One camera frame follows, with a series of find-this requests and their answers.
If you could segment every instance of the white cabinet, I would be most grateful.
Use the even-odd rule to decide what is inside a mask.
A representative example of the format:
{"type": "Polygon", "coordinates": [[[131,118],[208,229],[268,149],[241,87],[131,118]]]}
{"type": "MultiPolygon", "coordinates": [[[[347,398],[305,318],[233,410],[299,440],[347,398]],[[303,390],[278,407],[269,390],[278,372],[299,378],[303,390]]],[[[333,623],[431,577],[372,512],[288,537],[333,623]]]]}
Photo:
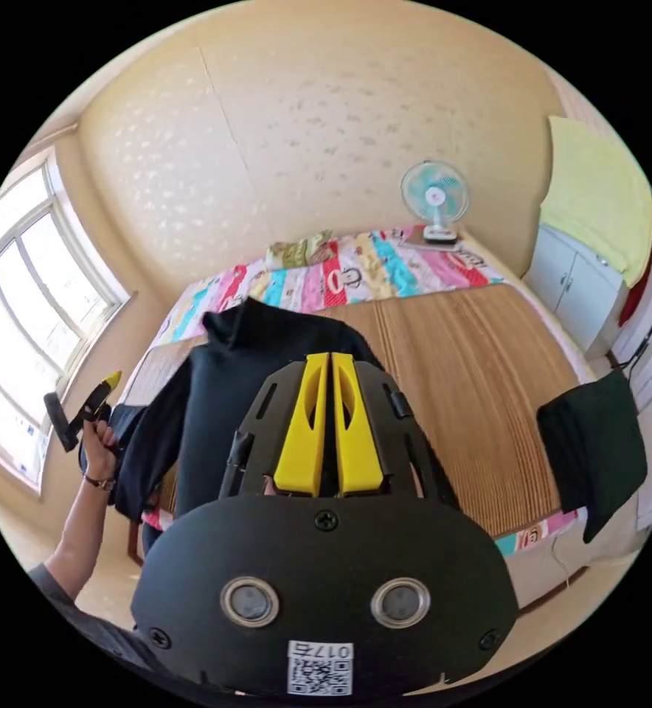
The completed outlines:
{"type": "Polygon", "coordinates": [[[587,358],[611,349],[628,289],[621,273],[602,257],[567,234],[541,224],[523,281],[555,314],[587,358]]]}

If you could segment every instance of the person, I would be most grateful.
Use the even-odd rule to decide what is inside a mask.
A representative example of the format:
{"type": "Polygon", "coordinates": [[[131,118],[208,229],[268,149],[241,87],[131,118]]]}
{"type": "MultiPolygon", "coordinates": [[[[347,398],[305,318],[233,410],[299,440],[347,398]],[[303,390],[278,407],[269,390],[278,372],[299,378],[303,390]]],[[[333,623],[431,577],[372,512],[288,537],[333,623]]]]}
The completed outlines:
{"type": "MultiPolygon", "coordinates": [[[[103,542],[108,494],[112,488],[116,459],[112,427],[100,420],[83,424],[83,444],[88,465],[75,501],[66,519],[60,542],[45,563],[28,575],[56,610],[85,638],[107,654],[175,695],[195,700],[200,693],[223,691],[219,687],[191,684],[174,676],[156,658],[139,632],[117,627],[80,610],[77,597],[92,577],[103,542]]],[[[266,487],[266,493],[274,493],[266,487]]]]}

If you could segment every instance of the window pane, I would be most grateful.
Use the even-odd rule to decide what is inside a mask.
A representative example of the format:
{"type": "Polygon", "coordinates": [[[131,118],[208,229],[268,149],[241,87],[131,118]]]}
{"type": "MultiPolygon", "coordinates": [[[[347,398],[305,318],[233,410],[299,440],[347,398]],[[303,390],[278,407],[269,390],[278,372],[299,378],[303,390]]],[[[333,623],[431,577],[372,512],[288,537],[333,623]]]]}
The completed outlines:
{"type": "Polygon", "coordinates": [[[22,418],[0,393],[0,447],[12,458],[14,466],[32,482],[38,482],[38,444],[44,436],[22,418]]]}
{"type": "Polygon", "coordinates": [[[56,371],[19,332],[0,300],[0,386],[38,422],[44,418],[44,395],[55,390],[56,371]]]}
{"type": "Polygon", "coordinates": [[[21,239],[51,295],[84,332],[89,332],[107,303],[71,256],[52,216],[36,221],[21,239]]]}
{"type": "Polygon", "coordinates": [[[18,181],[0,199],[0,238],[48,197],[43,170],[31,172],[18,181]]]}
{"type": "Polygon", "coordinates": [[[12,243],[0,256],[0,287],[9,306],[33,341],[65,368],[79,339],[49,305],[12,243]]]}

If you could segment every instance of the white desk fan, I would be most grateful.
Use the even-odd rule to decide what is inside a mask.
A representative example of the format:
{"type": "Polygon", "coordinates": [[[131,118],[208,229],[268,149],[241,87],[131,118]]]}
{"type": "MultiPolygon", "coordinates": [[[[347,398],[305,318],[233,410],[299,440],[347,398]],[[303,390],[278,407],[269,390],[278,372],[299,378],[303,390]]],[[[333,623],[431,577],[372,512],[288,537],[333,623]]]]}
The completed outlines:
{"type": "Polygon", "coordinates": [[[424,240],[456,243],[457,233],[449,228],[468,208],[464,178],[449,164],[425,160],[410,167],[400,184],[407,208],[422,221],[424,240]]]}

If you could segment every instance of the window frame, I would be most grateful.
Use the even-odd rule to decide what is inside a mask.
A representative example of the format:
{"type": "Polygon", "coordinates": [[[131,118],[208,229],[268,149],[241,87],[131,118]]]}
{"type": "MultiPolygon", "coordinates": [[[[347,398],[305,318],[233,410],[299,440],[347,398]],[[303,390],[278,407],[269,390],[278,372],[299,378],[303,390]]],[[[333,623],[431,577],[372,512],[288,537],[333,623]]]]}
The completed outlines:
{"type": "MultiPolygon", "coordinates": [[[[32,349],[42,359],[50,365],[53,370],[58,373],[58,382],[55,387],[55,392],[58,394],[61,402],[67,395],[69,387],[80,369],[85,357],[88,355],[100,334],[104,331],[108,323],[114,318],[117,311],[131,298],[131,295],[121,285],[119,280],[114,276],[109,267],[104,263],[102,256],[97,252],[94,244],[90,241],[87,234],[83,231],[80,220],[73,210],[63,182],[60,179],[58,164],[55,160],[55,149],[53,146],[40,150],[35,155],[31,156],[24,163],[20,164],[12,170],[7,179],[2,184],[0,189],[0,200],[22,179],[32,175],[37,170],[40,170],[46,191],[49,196],[27,212],[19,219],[10,229],[8,229],[0,237],[0,256],[12,244],[16,243],[24,265],[34,280],[36,286],[40,289],[44,299],[58,313],[59,317],[65,322],[71,331],[75,333],[79,341],[76,347],[68,357],[64,367],[59,366],[53,361],[41,347],[33,340],[24,326],[18,320],[18,317],[11,308],[0,286],[0,302],[2,307],[10,316],[12,323],[21,336],[29,343],[32,349]],[[100,316],[93,323],[89,332],[84,333],[72,317],[60,306],[55,298],[48,291],[48,288],[43,284],[35,266],[28,255],[28,252],[23,243],[23,235],[34,223],[46,216],[50,216],[58,231],[58,234],[63,241],[64,246],[68,249],[71,258],[77,263],[78,268],[83,275],[88,279],[90,284],[95,288],[97,293],[107,303],[100,316]]],[[[4,449],[0,443],[0,464],[6,471],[10,472],[14,477],[20,479],[26,485],[31,487],[36,493],[41,492],[43,483],[43,472],[45,457],[50,441],[52,426],[47,414],[43,419],[38,421],[33,416],[28,415],[23,407],[13,400],[13,396],[7,392],[0,384],[0,395],[21,415],[25,420],[28,420],[30,425],[37,428],[39,434],[38,441],[38,472],[37,480],[30,479],[28,475],[19,468],[19,465],[14,461],[13,455],[4,449]]]]}

